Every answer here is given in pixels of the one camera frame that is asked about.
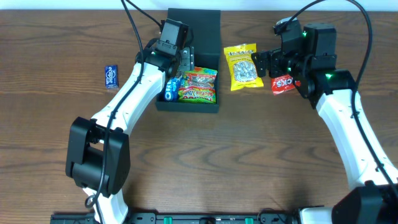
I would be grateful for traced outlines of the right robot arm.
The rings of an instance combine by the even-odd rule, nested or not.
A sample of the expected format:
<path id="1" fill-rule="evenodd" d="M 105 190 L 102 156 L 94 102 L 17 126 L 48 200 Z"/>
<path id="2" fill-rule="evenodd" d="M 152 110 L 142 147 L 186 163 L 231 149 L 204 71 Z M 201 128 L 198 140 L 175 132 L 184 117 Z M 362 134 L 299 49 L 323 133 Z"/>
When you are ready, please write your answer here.
<path id="1" fill-rule="evenodd" d="M 396 223 L 397 168 L 364 113 L 355 80 L 336 67 L 336 29 L 327 23 L 276 23 L 278 49 L 252 55 L 257 73 L 289 75 L 327 125 L 343 161 L 350 192 L 332 207 L 301 208 L 292 223 Z"/>

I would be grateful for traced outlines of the green Haribo candy bag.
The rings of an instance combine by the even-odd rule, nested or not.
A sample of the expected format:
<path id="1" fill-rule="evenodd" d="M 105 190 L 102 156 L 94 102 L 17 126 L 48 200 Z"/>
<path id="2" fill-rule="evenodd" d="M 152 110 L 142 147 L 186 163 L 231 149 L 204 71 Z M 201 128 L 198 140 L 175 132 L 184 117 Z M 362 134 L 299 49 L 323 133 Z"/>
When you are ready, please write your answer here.
<path id="1" fill-rule="evenodd" d="M 195 67 L 180 76 L 178 101 L 182 103 L 216 103 L 215 80 L 218 72 L 209 68 Z"/>

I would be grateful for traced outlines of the blue Oreo cookie pack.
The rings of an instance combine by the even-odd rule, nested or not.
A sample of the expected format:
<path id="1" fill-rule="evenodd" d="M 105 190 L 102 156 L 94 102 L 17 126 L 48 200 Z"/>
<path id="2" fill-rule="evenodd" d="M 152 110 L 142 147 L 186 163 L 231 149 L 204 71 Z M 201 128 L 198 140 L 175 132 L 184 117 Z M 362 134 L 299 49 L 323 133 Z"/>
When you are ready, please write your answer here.
<path id="1" fill-rule="evenodd" d="M 164 100 L 168 102 L 178 101 L 178 90 L 181 85 L 181 78 L 171 78 L 165 86 Z"/>

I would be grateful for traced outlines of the red Hacks candy bag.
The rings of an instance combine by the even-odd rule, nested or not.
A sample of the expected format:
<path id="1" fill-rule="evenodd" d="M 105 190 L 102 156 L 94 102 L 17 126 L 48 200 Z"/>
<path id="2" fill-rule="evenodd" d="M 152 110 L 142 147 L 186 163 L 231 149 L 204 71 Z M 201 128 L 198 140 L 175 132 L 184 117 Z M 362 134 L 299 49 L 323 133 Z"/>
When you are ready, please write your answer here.
<path id="1" fill-rule="evenodd" d="M 293 78 L 290 75 L 282 75 L 277 78 L 271 78 L 271 90 L 274 95 L 295 89 Z"/>

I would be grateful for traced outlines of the yellow Hacks candy bag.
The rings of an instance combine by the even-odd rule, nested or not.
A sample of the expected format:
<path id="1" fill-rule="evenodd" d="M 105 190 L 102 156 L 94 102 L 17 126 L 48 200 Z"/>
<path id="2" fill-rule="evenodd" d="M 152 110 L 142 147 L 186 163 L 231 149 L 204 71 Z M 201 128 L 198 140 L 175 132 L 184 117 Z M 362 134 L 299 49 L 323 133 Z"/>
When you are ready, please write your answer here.
<path id="1" fill-rule="evenodd" d="M 231 91 L 264 86 L 251 57 L 257 52 L 256 43 L 225 47 L 223 52 L 231 75 Z"/>

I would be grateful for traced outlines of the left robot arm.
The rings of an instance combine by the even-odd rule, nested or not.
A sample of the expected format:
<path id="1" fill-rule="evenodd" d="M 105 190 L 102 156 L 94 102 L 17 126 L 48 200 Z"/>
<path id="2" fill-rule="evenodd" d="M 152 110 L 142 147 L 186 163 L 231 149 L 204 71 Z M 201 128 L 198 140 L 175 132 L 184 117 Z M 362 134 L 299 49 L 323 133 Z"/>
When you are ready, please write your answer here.
<path id="1" fill-rule="evenodd" d="M 188 31 L 188 25 L 166 19 L 160 38 L 140 47 L 130 77 L 114 98 L 91 119 L 77 117 L 70 127 L 65 173 L 87 194 L 85 207 L 94 208 L 98 223 L 127 219 L 122 187 L 131 166 L 129 137 L 166 78 L 193 68 Z"/>

